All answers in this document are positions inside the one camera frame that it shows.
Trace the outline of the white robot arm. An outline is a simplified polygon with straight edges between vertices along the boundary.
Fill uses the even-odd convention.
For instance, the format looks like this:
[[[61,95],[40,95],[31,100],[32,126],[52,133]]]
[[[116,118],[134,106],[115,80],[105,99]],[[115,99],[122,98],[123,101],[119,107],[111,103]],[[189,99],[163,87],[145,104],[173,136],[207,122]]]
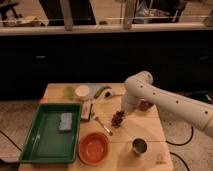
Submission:
[[[145,99],[213,138],[213,105],[159,89],[152,83],[153,77],[148,71],[128,77],[124,82],[125,93],[121,100],[121,109],[131,113]]]

